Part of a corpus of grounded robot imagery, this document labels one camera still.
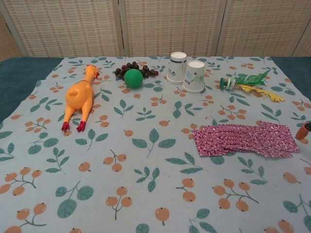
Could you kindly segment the white paper cup green print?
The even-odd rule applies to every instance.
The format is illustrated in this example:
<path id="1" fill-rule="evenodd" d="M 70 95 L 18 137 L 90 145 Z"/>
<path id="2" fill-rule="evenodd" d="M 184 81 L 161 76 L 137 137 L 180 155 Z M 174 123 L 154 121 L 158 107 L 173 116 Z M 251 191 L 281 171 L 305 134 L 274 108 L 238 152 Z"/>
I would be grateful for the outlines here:
<path id="1" fill-rule="evenodd" d="M 183 89 L 189 93 L 200 93 L 205 87 L 205 64 L 199 60 L 191 60 L 187 63 Z"/>

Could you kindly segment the white paper cup blue print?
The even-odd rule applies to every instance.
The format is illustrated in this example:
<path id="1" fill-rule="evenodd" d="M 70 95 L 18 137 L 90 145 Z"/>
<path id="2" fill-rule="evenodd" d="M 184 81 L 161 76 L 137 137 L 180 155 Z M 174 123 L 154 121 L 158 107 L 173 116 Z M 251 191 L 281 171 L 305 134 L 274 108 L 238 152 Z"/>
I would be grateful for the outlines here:
<path id="1" fill-rule="evenodd" d="M 181 84 L 184 81 L 187 67 L 187 55 L 184 52 L 173 52 L 170 55 L 167 80 L 173 84 Z"/>

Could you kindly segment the green ball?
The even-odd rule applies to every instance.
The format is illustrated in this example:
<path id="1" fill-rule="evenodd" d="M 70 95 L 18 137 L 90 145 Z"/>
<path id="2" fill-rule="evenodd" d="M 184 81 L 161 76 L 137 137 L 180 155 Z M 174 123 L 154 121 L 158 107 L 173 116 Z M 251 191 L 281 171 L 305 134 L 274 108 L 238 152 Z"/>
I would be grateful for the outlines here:
<path id="1" fill-rule="evenodd" d="M 124 81 L 130 88 L 139 88 L 143 82 L 143 75 L 138 69 L 130 69 L 126 71 Z"/>

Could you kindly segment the green yellow feather shuttlecock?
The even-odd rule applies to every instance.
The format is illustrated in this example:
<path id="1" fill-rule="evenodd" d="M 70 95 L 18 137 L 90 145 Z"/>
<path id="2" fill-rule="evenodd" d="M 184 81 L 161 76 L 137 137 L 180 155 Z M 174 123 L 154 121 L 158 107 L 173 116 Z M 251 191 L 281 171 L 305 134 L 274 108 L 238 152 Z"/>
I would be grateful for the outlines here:
<path id="1" fill-rule="evenodd" d="M 232 90 L 235 87 L 240 88 L 247 93 L 258 93 L 263 97 L 268 97 L 272 102 L 284 102 L 285 99 L 277 94 L 270 91 L 263 90 L 257 86 L 266 86 L 265 78 L 270 71 L 267 70 L 264 73 L 258 75 L 238 75 L 237 77 L 227 79 L 221 78 L 219 83 L 220 90 Z"/>

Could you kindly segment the floral leaf and fruit tablecloth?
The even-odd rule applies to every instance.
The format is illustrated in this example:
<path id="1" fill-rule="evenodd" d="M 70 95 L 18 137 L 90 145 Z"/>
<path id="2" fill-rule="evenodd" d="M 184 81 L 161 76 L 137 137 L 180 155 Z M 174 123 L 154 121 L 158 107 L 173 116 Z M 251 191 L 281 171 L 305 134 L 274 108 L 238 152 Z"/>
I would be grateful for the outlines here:
<path id="1" fill-rule="evenodd" d="M 271 57 L 200 57 L 206 85 L 191 94 L 166 81 L 168 57 L 63 58 L 0 123 L 0 233 L 311 233 L 311 133 L 292 158 L 252 152 L 200 157 L 192 131 L 261 121 L 291 134 L 311 122 L 311 101 Z M 127 63 L 159 72 L 139 88 L 116 80 Z M 93 106 L 61 131 L 66 92 L 93 80 Z M 269 70 L 272 102 L 221 78 Z"/>

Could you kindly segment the dark purple grape bunch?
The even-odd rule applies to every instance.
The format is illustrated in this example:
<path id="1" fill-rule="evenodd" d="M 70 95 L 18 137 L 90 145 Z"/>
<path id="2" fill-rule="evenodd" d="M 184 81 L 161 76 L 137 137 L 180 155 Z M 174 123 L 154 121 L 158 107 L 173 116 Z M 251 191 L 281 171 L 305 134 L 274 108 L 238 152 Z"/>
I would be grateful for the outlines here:
<path id="1" fill-rule="evenodd" d="M 135 69 L 138 70 L 144 79 L 149 77 L 156 77 L 159 75 L 159 72 L 154 69 L 149 69 L 146 64 L 142 64 L 142 67 L 139 66 L 137 62 L 127 63 L 125 65 L 122 65 L 121 68 L 117 68 L 114 71 L 116 80 L 123 80 L 127 71 Z"/>

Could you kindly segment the yellow rubber chicken toy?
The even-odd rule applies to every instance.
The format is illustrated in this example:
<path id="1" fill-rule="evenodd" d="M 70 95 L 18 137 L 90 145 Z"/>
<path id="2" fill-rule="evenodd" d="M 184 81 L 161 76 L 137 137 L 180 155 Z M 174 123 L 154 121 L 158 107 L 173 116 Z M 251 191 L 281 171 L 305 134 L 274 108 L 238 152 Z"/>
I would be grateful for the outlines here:
<path id="1" fill-rule="evenodd" d="M 82 111 L 82 118 L 77 127 L 77 132 L 85 130 L 86 122 L 93 106 L 94 91 L 92 83 L 94 79 L 98 78 L 99 70 L 94 65 L 87 65 L 85 72 L 85 78 L 75 83 L 66 92 L 65 116 L 61 131 L 66 132 L 70 129 L 69 120 L 76 110 Z"/>

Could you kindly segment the red white patterned cloth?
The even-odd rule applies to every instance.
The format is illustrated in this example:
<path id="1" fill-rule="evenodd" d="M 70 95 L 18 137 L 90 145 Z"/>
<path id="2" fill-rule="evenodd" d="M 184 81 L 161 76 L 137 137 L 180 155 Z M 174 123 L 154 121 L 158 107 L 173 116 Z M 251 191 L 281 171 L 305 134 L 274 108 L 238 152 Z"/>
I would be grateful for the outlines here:
<path id="1" fill-rule="evenodd" d="M 265 146 L 260 139 L 260 126 L 254 126 L 254 132 L 252 133 L 252 135 L 254 135 L 257 139 L 257 143 L 256 145 L 258 146 L 258 152 L 259 154 L 263 155 L 264 157 L 268 157 L 268 158 L 292 158 L 292 153 L 293 152 L 289 152 L 289 151 L 277 151 L 275 149 L 270 149 L 268 148 L 268 146 Z"/>

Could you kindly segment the woven folding screen panel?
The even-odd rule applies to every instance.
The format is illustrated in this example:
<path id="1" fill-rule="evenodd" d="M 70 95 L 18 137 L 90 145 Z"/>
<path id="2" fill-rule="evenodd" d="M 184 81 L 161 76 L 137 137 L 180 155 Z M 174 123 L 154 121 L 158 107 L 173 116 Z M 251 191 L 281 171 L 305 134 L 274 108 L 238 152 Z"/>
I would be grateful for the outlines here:
<path id="1" fill-rule="evenodd" d="M 226 0 L 217 55 L 294 54 L 311 20 L 311 0 Z"/>
<path id="2" fill-rule="evenodd" d="M 0 0 L 0 59 L 123 56 L 118 0 Z"/>
<path id="3" fill-rule="evenodd" d="M 118 0 L 126 56 L 215 56 L 227 0 Z"/>

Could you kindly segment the teal table cover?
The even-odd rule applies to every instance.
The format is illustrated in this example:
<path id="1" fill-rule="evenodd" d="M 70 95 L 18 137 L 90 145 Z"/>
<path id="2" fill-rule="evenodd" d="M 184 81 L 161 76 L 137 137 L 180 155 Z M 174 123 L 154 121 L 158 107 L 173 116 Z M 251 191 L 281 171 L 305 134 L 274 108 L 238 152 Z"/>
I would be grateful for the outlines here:
<path id="1" fill-rule="evenodd" d="M 0 62 L 0 123 L 25 100 L 63 58 L 16 57 Z M 311 56 L 272 57 L 294 86 L 311 101 Z"/>

